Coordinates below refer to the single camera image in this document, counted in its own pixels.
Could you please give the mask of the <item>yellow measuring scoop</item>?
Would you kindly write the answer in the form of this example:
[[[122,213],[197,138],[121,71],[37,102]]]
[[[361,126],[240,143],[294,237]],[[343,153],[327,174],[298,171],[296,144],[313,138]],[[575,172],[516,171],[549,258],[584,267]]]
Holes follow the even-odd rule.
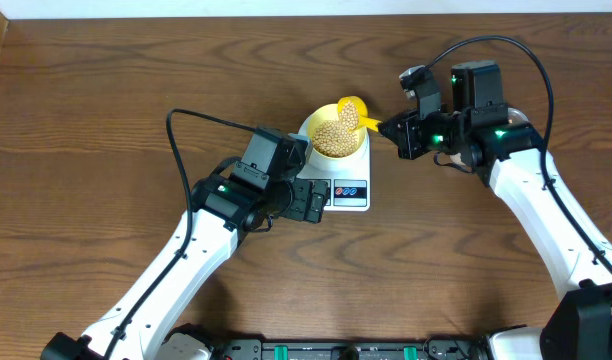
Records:
[[[345,128],[351,131],[367,128],[378,131],[379,120],[368,117],[368,109],[364,101],[357,96],[341,98],[337,103],[338,119]]]

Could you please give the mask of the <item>pale yellow bowl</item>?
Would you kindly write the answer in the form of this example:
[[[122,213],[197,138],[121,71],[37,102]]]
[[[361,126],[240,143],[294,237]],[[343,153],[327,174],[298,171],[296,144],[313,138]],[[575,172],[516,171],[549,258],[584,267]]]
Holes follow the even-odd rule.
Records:
[[[337,112],[337,105],[336,104],[329,104],[326,106],[321,107],[320,109],[318,109],[311,117],[309,120],[309,124],[307,125],[307,136],[311,139],[312,141],[312,136],[314,135],[315,129],[324,121],[327,120],[333,120],[333,121],[339,121],[338,119],[338,112]],[[353,131],[358,135],[359,138],[359,146],[357,148],[357,150],[352,153],[351,155],[357,153],[360,148],[365,144],[365,142],[368,140],[368,135],[367,135],[367,131],[365,129],[359,129],[359,130],[355,130]]]

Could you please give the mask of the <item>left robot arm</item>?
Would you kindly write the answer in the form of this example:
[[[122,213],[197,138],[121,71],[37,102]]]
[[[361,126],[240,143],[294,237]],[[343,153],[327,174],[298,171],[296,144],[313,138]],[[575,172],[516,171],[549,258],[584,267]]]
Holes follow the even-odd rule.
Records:
[[[57,333],[46,359],[208,359],[192,340],[177,349],[171,329],[200,287],[244,238],[267,232],[277,217],[320,222],[330,193],[322,180],[300,179],[297,162],[270,179],[238,157],[223,160],[187,190],[187,210],[169,242],[116,305],[74,339]]]

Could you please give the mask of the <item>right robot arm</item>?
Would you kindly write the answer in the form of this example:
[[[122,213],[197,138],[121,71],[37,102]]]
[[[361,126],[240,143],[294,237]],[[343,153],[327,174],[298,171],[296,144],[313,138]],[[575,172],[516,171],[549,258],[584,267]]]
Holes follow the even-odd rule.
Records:
[[[542,328],[486,336],[473,359],[612,359],[612,244],[559,175],[545,141],[513,117],[494,61],[451,69],[453,109],[429,68],[399,77],[414,110],[379,125],[403,159],[452,156],[451,167],[476,174],[513,212],[545,263],[559,304]]]

